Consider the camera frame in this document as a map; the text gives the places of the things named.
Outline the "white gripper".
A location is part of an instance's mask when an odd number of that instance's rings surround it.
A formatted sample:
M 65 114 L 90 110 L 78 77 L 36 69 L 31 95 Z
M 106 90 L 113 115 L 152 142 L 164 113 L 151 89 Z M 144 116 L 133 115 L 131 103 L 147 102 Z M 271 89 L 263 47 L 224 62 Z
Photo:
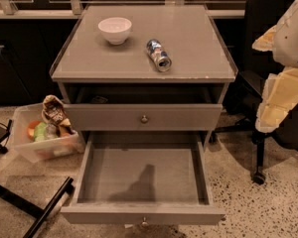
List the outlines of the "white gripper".
M 298 104 L 298 68 L 295 68 L 298 67 L 298 0 L 291 4 L 276 27 L 254 41 L 252 48 L 260 52 L 273 50 L 274 59 L 286 65 L 282 72 L 270 73 L 265 80 L 256 114 L 255 128 L 270 133 Z

